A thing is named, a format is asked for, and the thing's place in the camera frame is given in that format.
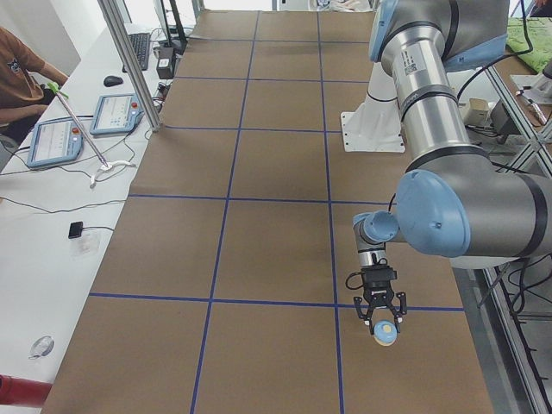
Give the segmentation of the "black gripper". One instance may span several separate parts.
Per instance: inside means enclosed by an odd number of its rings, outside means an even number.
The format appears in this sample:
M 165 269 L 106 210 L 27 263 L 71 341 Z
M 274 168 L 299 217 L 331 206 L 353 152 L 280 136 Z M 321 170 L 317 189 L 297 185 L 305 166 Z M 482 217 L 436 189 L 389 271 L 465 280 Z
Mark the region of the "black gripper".
M 355 296 L 354 308 L 357 316 L 368 327 L 370 335 L 374 334 L 372 322 L 373 312 L 376 309 L 388 309 L 393 314 L 394 326 L 396 331 L 400 332 L 400 324 L 407 314 L 407 297 L 405 292 L 395 292 L 392 289 L 391 282 L 376 282 L 363 284 L 363 294 L 361 297 Z M 361 303 L 367 301 L 366 311 L 362 310 Z

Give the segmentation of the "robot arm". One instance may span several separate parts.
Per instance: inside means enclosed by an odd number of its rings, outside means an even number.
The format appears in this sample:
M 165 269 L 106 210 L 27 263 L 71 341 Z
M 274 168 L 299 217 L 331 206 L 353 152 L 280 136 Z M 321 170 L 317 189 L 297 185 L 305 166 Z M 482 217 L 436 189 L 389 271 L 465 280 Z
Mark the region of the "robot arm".
M 506 1 L 384 1 L 369 53 L 392 77 L 412 161 L 398 183 L 395 211 L 357 215 L 361 259 L 358 317 L 372 336 L 393 343 L 407 312 L 391 286 L 388 242 L 447 258 L 498 263 L 551 251 L 551 182 L 497 172 L 469 140 L 447 75 L 493 63 L 505 50 Z

